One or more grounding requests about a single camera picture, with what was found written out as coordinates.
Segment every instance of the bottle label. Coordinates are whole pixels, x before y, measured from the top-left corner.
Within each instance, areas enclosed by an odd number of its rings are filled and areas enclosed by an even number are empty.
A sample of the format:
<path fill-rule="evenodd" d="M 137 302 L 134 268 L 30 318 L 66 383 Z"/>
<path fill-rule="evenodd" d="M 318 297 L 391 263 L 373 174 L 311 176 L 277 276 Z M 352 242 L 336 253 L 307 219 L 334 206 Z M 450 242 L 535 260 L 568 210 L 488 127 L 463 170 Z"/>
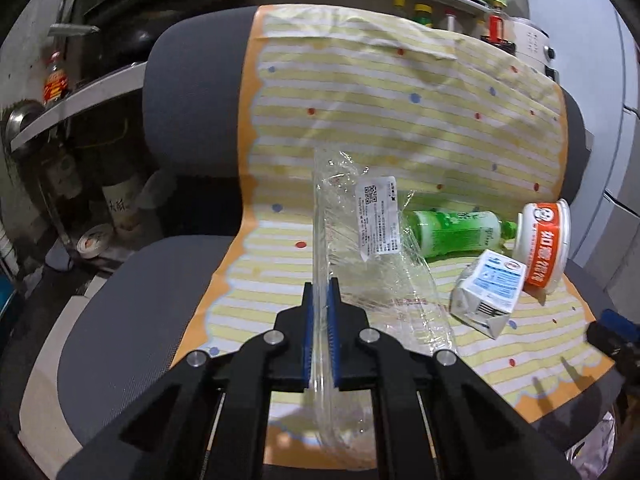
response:
<path fill-rule="evenodd" d="M 113 219 L 113 225 L 121 236 L 127 237 L 127 235 L 133 234 L 140 225 L 136 198 L 141 190 L 142 186 L 137 175 L 115 186 L 104 186 L 102 188 L 109 213 Z"/>
<path fill-rule="evenodd" d="M 360 255 L 400 252 L 396 178 L 362 178 L 356 186 Z"/>
<path fill-rule="evenodd" d="M 526 282 L 544 287 L 554 270 L 560 245 L 560 211 L 557 203 L 539 203 L 533 211 L 536 236 Z"/>
<path fill-rule="evenodd" d="M 495 250 L 500 245 L 500 222 L 489 211 L 442 213 L 416 211 L 425 258 L 460 251 Z"/>
<path fill-rule="evenodd" d="M 48 166 L 45 172 L 57 196 L 71 200 L 82 193 L 82 180 L 76 169 L 76 161 L 68 153 Z"/>
<path fill-rule="evenodd" d="M 53 101 L 62 96 L 62 92 L 66 90 L 69 82 L 64 70 L 56 70 L 49 74 L 44 83 L 44 102 Z"/>

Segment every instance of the green bottle cap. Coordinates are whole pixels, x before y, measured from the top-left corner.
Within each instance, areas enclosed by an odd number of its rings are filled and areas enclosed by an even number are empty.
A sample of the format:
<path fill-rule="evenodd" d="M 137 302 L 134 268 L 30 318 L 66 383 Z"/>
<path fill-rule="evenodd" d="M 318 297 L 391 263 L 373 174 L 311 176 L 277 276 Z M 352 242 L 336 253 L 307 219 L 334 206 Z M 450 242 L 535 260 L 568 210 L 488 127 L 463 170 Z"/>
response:
<path fill-rule="evenodd" d="M 500 237 L 503 240 L 511 240 L 516 237 L 518 224 L 516 222 L 500 222 Z"/>

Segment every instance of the green plastic bottle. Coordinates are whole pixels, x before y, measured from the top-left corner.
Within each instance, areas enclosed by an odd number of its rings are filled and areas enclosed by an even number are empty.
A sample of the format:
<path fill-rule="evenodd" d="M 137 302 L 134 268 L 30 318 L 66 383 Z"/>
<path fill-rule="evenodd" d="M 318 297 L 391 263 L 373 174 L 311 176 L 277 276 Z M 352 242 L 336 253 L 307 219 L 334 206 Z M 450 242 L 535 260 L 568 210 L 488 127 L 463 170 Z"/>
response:
<path fill-rule="evenodd" d="M 501 221 L 490 211 L 403 213 L 425 258 L 459 251 L 499 250 L 500 240 L 515 238 L 518 225 Z"/>

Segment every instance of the milk carton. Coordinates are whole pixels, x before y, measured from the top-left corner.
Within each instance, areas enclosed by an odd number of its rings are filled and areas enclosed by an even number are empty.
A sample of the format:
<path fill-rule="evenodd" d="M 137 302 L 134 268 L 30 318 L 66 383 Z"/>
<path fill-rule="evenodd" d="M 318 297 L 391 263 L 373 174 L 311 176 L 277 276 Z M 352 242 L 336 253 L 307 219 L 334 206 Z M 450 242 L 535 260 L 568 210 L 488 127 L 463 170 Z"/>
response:
<path fill-rule="evenodd" d="M 524 264 L 485 251 L 460 275 L 451 293 L 451 313 L 496 339 L 518 303 L 526 272 Z"/>

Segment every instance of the white cabinet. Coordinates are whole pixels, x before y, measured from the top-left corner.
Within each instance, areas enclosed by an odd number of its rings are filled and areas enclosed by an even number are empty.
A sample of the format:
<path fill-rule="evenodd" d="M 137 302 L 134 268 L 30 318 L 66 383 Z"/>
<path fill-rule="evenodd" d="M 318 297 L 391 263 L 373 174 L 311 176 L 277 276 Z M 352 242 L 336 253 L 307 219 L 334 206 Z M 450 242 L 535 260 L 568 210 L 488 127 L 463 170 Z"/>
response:
<path fill-rule="evenodd" d="M 604 288 L 622 263 L 639 226 L 638 216 L 603 196 L 574 262 Z"/>
<path fill-rule="evenodd" d="M 606 291 L 622 316 L 640 323 L 640 232 L 636 232 L 629 250 Z"/>
<path fill-rule="evenodd" d="M 635 112 L 622 114 L 620 139 L 606 191 L 623 206 L 640 214 L 640 120 Z"/>

